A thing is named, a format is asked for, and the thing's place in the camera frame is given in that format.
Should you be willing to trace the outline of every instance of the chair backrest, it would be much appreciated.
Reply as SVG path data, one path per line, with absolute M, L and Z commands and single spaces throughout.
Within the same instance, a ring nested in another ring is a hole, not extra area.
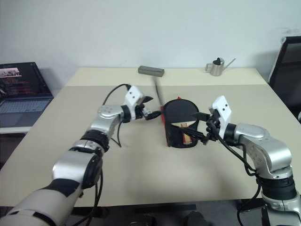
M 269 85 L 298 118 L 301 112 L 301 36 L 283 39 Z

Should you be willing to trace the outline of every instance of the white wall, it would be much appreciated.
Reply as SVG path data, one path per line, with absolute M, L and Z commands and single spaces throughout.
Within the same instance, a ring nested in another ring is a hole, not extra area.
M 0 59 L 36 61 L 52 89 L 81 66 L 269 71 L 283 36 L 301 35 L 300 0 L 0 0 Z

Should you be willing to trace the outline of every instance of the laptop trackpad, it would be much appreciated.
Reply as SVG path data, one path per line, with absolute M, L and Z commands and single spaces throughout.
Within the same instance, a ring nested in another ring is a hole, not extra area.
M 0 114 L 0 127 L 14 127 L 23 113 Z

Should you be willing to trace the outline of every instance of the floor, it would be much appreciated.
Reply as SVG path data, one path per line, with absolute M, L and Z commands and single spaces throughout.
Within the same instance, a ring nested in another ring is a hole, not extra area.
M 23 137 L 23 134 L 0 136 L 0 169 Z M 191 211 L 199 211 L 214 226 L 238 226 L 239 223 L 236 217 L 237 203 L 237 201 L 230 200 L 109 207 L 105 209 L 108 213 L 106 218 L 94 218 L 90 225 L 127 226 L 132 222 L 147 221 L 152 216 L 156 218 L 158 226 L 182 226 L 185 216 Z M 10 208 L 8 207 L 0 207 L 0 217 L 9 210 Z M 82 217 L 75 214 L 70 215 L 66 226 L 71 226 Z M 241 214 L 241 218 L 245 222 L 245 226 L 261 226 L 260 209 L 244 212 Z M 140 226 L 140 224 L 133 223 L 131 225 Z

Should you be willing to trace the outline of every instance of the laptop keyboard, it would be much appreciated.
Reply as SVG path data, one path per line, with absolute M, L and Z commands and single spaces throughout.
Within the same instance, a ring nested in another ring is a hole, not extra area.
M 10 101 L 0 106 L 0 113 L 41 112 L 49 100 Z

